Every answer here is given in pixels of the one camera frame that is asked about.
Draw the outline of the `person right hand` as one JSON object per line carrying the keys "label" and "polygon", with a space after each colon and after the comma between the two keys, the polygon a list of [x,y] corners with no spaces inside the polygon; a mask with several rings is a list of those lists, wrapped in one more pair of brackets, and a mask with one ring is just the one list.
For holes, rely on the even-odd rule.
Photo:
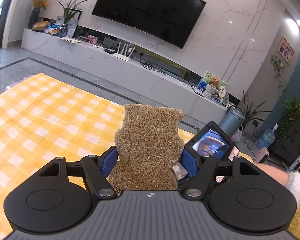
{"label": "person right hand", "polygon": [[267,173],[270,177],[272,177],[281,185],[287,186],[289,180],[289,174],[287,172],[266,164],[255,164],[255,165],[258,168],[260,168],[262,171]]}

